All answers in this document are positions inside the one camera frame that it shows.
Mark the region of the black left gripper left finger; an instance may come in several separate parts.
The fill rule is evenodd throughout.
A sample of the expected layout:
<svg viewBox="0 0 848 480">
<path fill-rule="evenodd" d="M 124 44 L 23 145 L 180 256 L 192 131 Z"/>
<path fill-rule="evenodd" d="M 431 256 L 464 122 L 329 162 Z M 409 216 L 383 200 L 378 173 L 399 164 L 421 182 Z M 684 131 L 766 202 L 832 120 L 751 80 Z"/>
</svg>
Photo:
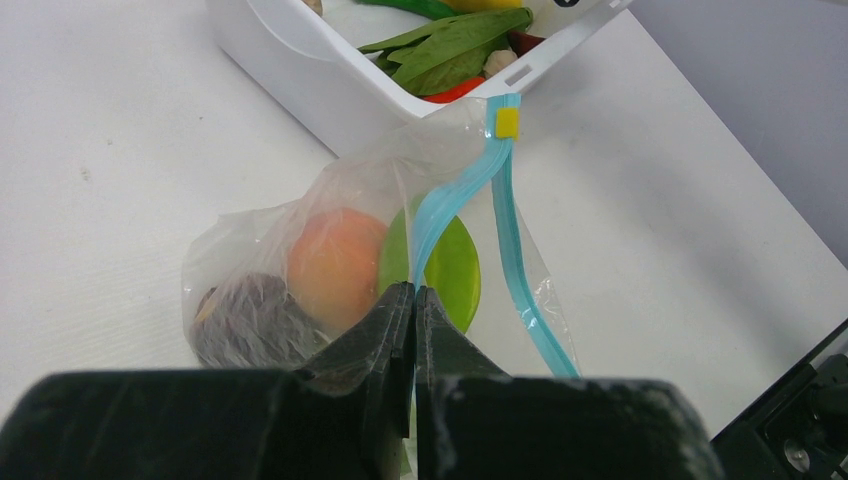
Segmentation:
<svg viewBox="0 0 848 480">
<path fill-rule="evenodd" d="M 5 479 L 397 479 L 416 291 L 390 286 L 304 366 L 66 372 L 1 429 Z"/>
</svg>

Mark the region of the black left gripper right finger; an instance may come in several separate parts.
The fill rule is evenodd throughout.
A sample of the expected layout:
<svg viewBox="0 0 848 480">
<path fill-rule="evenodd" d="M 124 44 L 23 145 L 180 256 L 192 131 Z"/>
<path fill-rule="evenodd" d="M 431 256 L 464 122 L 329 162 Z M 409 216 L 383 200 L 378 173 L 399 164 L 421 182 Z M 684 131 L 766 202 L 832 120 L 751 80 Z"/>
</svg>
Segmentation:
<svg viewBox="0 0 848 480">
<path fill-rule="evenodd" d="M 415 334 L 423 479 L 724 475 L 699 415 L 670 383 L 508 375 L 427 287 L 417 294 Z"/>
</svg>

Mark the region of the dark red apple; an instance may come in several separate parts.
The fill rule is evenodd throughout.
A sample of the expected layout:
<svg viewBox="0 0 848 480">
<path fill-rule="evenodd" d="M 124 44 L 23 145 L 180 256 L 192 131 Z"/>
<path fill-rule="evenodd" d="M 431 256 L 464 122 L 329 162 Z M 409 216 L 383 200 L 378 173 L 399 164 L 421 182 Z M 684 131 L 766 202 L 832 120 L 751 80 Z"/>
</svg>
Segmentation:
<svg viewBox="0 0 848 480">
<path fill-rule="evenodd" d="M 207 291 L 189 321 L 188 342 L 209 368 L 295 370 L 330 338 L 281 277 L 251 272 Z"/>
</svg>

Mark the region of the green bell pepper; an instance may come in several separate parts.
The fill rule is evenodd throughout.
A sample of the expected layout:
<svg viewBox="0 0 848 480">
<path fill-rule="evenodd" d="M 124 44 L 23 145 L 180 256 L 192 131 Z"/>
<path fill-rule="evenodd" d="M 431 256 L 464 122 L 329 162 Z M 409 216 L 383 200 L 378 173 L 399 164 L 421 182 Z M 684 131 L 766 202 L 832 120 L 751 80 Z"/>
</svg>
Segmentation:
<svg viewBox="0 0 848 480">
<path fill-rule="evenodd" d="M 383 242 L 377 274 L 378 295 L 409 278 L 405 211 L 392 219 Z M 424 269 L 424 282 L 434 288 L 453 325 L 465 334 L 476 315 L 482 292 L 477 248 L 465 224 L 454 217 L 438 239 Z"/>
</svg>

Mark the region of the clear zip top bag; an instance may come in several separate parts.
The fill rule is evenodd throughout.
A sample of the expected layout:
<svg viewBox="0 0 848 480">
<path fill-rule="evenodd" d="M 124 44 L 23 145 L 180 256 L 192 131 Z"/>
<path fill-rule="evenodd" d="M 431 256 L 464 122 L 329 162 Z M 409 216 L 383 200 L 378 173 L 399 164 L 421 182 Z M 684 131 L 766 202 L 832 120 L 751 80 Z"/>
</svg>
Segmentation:
<svg viewBox="0 0 848 480">
<path fill-rule="evenodd" d="M 183 324 L 211 368 L 306 363 L 399 282 L 514 375 L 580 367 L 513 187 L 522 99 L 466 97 L 325 167 L 299 199 L 221 216 L 189 247 Z"/>
</svg>

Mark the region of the orange peach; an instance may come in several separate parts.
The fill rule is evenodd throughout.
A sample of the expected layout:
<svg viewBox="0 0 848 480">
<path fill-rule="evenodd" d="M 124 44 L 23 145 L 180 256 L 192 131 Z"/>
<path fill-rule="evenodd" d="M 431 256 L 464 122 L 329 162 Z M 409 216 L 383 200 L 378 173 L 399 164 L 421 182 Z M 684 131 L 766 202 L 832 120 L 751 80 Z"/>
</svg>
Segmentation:
<svg viewBox="0 0 848 480">
<path fill-rule="evenodd" d="M 287 284 L 300 308 L 325 328 L 348 330 L 376 301 L 380 219 L 352 208 L 311 217 L 287 255 Z"/>
</svg>

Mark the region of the beige garlic bulb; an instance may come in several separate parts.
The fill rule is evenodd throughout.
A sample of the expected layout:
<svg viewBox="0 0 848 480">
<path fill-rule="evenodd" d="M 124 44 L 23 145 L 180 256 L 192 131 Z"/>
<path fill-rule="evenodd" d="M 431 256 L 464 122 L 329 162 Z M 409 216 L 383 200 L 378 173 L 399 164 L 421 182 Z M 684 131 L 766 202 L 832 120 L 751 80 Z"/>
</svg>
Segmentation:
<svg viewBox="0 0 848 480">
<path fill-rule="evenodd" d="M 303 3 L 307 5 L 312 11 L 314 11 L 319 17 L 323 15 L 323 5 L 321 0 L 303 0 Z"/>
</svg>

